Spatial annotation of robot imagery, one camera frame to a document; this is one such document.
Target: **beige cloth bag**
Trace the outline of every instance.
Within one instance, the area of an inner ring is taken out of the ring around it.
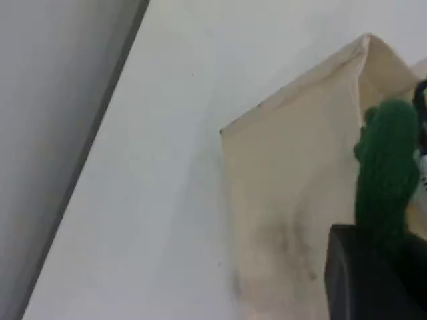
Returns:
[[[417,81],[363,35],[222,130],[247,319],[329,319],[328,231],[353,221],[362,114]]]

